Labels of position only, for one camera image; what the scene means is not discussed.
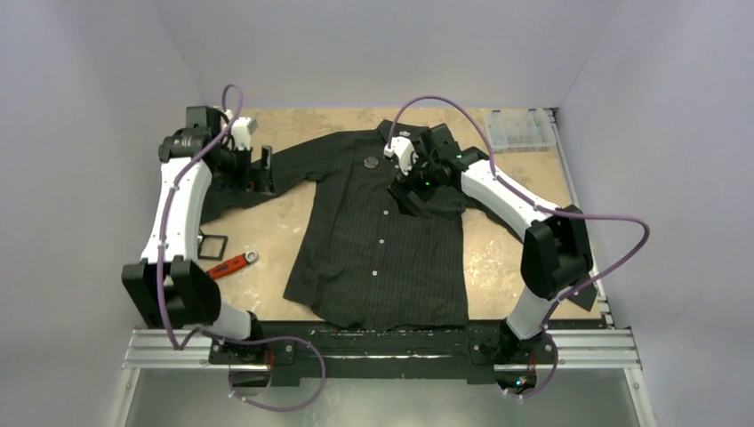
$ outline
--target wooden surface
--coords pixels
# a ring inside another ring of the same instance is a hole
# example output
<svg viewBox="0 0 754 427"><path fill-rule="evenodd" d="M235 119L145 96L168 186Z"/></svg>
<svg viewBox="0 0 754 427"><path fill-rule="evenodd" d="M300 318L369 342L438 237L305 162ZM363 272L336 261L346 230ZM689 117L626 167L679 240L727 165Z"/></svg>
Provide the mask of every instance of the wooden surface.
<svg viewBox="0 0 754 427"><path fill-rule="evenodd" d="M484 122L485 109L470 113ZM394 109L262 109L246 110L256 117L259 129L253 135L254 154L261 145L274 151L342 130L374 129L383 118L392 119ZM473 126L451 109L409 109L401 122L410 125L446 123L461 148L484 144ZM570 197L554 150L495 155L497 165L522 185L558 205ZM311 213L315 185L303 182L276 199L250 209L223 214L202 229L208 234L229 236L226 259L254 250L260 259L254 265L218 280L223 300L240 310L252 310L263 320L319 319L308 307L283 299L293 261ZM484 213L467 209L463 215L463 262L472 319L504 318L516 304L524 287L518 269L521 244ZM206 270L216 262L202 261ZM598 318L595 304L587 312L571 302L563 303L553 318Z"/></svg>

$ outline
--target metal frame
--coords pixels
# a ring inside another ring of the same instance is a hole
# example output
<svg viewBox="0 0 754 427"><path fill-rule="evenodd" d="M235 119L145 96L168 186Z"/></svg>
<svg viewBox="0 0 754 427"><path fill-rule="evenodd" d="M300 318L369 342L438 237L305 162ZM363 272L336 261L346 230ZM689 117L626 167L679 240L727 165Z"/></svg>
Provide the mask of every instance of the metal frame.
<svg viewBox="0 0 754 427"><path fill-rule="evenodd" d="M548 114L557 139L557 155L568 192L572 201L579 205L555 118L549 109ZM560 357L558 369L623 369L639 424L642 427L655 427L657 423L646 392L633 333L628 329L615 329L610 305L601 282L597 282L597 288L597 304L607 323L607 329L551 329L549 332L558 346ZM178 340L181 341L188 332L176 331ZM229 369L228 365L210 365L207 362L211 345L212 341L209 338L196 336L188 343L186 350L174 351L166 339L164 330L134 330L125 354L116 395L116 407L111 415L110 425L125 426L142 369ZM551 366L541 365L541 367L546 369ZM525 367L519 365L494 367L496 371L522 368ZM233 369L265 371L267 367L234 365Z"/></svg>
<svg viewBox="0 0 754 427"><path fill-rule="evenodd" d="M560 133L557 131L557 124L555 120L555 115L553 114L553 111L551 109L548 109L548 115L550 117L550 123L552 124L552 131L555 133L555 139L556 139L556 150L557 150L557 158L560 161L560 170L563 172L563 178L565 180L565 184L568 187L568 194L571 197L571 201L581 206L581 203L579 202L578 196L576 196L576 188L574 187L574 180L571 177L571 169L568 167L568 162L566 161L566 154L563 151L563 143L560 140ZM597 261L595 260L594 263L594 272L593 274L597 274L599 272L597 267ZM597 281L597 288L599 291L599 295L597 298L597 303L599 304L599 310L600 312L604 313L606 322L611 327L615 327L613 323L613 316L610 312L610 305L607 303L607 295L605 293L605 288L602 286L602 280ZM639 420L639 423L642 427L654 427L657 425L657 419L654 416L654 410L652 409L652 403L649 400L649 395L646 392L646 385L644 383L644 376L641 373L641 366L636 368L625 368L623 369L623 373L626 376L626 382L629 385L629 390L631 393L631 400L634 404L634 410L637 414L637 418Z"/></svg>

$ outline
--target white wall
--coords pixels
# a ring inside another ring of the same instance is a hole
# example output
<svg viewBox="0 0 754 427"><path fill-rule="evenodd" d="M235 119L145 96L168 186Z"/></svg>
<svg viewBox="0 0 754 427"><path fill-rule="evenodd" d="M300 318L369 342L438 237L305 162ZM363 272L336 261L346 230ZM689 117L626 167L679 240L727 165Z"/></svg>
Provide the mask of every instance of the white wall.
<svg viewBox="0 0 754 427"><path fill-rule="evenodd" d="M663 426L754 419L754 4L621 2L558 115L583 207L654 234L606 281ZM603 266L638 231L594 227Z"/></svg>
<svg viewBox="0 0 754 427"><path fill-rule="evenodd" d="M0 425L101 426L140 320L120 268L198 93L148 0L3 2L0 52Z"/></svg>
<svg viewBox="0 0 754 427"><path fill-rule="evenodd" d="M559 105L617 0L155 0L206 101L398 106L442 93L477 106Z"/></svg>

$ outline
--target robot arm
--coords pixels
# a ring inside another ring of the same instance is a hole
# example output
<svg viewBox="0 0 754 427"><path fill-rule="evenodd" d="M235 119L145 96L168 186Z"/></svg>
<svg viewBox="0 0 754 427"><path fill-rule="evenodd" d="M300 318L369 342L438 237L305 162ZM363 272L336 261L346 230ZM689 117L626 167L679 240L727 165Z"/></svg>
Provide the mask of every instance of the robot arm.
<svg viewBox="0 0 754 427"><path fill-rule="evenodd" d="M156 298L157 252L164 204L178 173L222 128L223 113L210 107L189 107L186 127L164 139L159 148L162 187L157 214L139 263L123 267L122 281L149 327L162 327ZM202 326L207 332L247 339L258 331L256 317L221 301L220 289L197 265L202 205L210 185L271 191L272 150L262 148L261 168L252 168L251 134L256 122L239 117L230 130L233 147L219 144L183 175L172 200L165 232L165 299L176 327Z"/></svg>
<svg viewBox="0 0 754 427"><path fill-rule="evenodd" d="M496 180L485 153L476 148L461 151L445 125L429 129L416 141L393 138L383 154L399 166L388 192L402 213L421 216L421 201L431 199L441 185L453 186L497 214L524 243L521 275L525 289L514 310L501 322L496 361L506 363L526 351L540 339L542 324L558 297L586 278L592 268L584 221L534 209ZM536 205L557 209L500 169L496 174ZM563 210L580 212L572 205Z"/></svg>

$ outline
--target striped shirt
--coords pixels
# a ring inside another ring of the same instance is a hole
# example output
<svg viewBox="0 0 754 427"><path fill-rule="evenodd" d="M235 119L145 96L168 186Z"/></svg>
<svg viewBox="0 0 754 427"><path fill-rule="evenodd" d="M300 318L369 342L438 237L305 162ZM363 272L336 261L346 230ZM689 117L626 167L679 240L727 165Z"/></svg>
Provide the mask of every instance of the striped shirt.
<svg viewBox="0 0 754 427"><path fill-rule="evenodd" d="M397 169L382 156L390 125L332 133L275 153L274 194L209 197L203 222L314 181L314 206L285 299L341 327L464 326L461 214L476 202L442 187L424 205L427 217L400 214L387 192ZM412 138L425 129L399 125L397 132Z"/></svg>

